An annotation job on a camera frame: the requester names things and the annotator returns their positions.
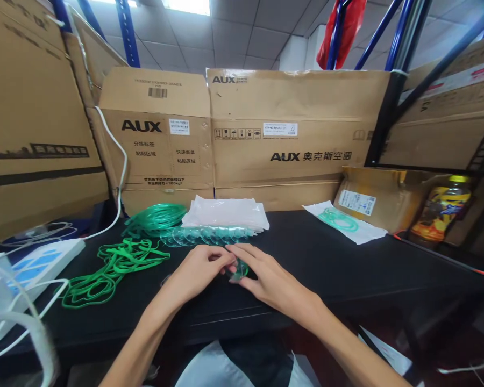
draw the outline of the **right hand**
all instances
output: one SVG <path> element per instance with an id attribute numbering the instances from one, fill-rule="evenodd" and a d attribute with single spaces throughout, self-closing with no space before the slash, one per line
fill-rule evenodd
<path id="1" fill-rule="evenodd" d="M 299 283 L 272 256 L 249 243 L 227 245 L 226 249 L 247 263 L 258 276 L 258 280 L 242 278 L 238 281 L 240 286 L 303 327 L 312 328 L 316 314 L 325 309 L 317 294 Z"/>

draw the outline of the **ceiling light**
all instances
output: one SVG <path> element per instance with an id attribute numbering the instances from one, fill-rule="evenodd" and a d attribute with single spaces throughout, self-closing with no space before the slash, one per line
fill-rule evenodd
<path id="1" fill-rule="evenodd" d="M 116 4 L 117 2 L 115 0 L 93 0 L 101 3 L 108 3 L 108 4 Z M 129 4 L 129 7 L 131 8 L 136 8 L 138 4 L 134 0 L 127 0 L 127 3 Z"/>
<path id="2" fill-rule="evenodd" d="M 163 6 L 175 11 L 210 16 L 210 0 L 162 0 Z"/>

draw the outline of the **forearm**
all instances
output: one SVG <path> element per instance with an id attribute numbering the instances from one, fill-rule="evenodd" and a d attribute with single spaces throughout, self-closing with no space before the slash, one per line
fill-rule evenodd
<path id="1" fill-rule="evenodd" d="M 99 387 L 141 386 L 161 339 L 178 309 L 165 312 L 161 308 L 161 314 L 154 318 L 149 305 Z"/>
<path id="2" fill-rule="evenodd" d="M 359 387 L 408 387 L 392 367 L 359 340 L 337 319 L 320 298 L 314 296 L 315 318 L 305 328 L 316 335 L 343 367 L 353 384 Z"/>

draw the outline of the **barcode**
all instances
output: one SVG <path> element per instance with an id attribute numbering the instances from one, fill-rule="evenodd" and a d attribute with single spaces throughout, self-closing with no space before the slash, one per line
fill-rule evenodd
<path id="1" fill-rule="evenodd" d="M 149 97 L 167 98 L 167 89 L 149 88 Z"/>

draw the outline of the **left hand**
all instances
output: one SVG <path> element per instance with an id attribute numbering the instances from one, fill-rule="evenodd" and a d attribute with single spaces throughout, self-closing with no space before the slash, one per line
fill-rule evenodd
<path id="1" fill-rule="evenodd" d="M 166 280 L 147 309 L 171 312 L 201 293 L 226 266 L 236 262 L 234 254 L 220 246 L 196 246 Z"/>

